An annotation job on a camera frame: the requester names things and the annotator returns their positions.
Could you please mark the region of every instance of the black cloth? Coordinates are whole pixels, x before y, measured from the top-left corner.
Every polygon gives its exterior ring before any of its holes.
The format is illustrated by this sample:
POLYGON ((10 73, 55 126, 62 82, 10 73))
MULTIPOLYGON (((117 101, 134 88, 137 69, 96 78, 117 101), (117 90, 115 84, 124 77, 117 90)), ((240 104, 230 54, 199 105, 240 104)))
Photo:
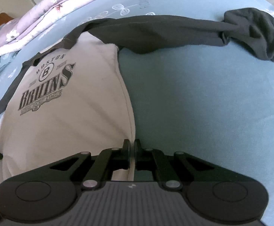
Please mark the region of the black cloth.
POLYGON ((126 47, 135 53, 184 45, 225 46, 233 38, 248 45, 257 58, 274 62, 274 18, 255 8, 227 11, 221 22, 172 15, 97 19, 76 27, 53 48, 24 62, 20 74, 0 100, 0 114, 30 66, 56 48, 70 49, 85 31, 106 44, 126 47))

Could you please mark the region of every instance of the raglan t-shirt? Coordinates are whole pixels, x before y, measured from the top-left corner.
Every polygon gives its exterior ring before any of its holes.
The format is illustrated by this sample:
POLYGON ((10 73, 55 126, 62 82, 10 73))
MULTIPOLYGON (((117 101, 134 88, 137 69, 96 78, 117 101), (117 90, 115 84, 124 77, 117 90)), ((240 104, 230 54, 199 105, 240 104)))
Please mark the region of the raglan t-shirt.
POLYGON ((70 50, 57 49, 28 69, 2 121, 3 179, 78 152, 98 155, 122 147, 124 139, 134 141, 117 50, 84 32, 70 50))

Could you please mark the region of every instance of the bed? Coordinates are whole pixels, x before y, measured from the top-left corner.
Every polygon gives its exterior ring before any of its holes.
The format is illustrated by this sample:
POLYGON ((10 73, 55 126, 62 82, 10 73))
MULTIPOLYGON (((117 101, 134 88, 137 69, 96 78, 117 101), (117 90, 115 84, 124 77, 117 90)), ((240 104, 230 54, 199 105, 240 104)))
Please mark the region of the bed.
MULTIPOLYGON (((220 21, 225 11, 244 7, 274 17, 265 0, 95 0, 19 51, 0 72, 0 99, 23 61, 91 19, 168 14, 220 21)), ((143 146, 166 154, 185 151, 257 179, 270 196, 262 220, 274 226, 274 63, 235 42, 144 55, 122 49, 118 59, 143 146)))

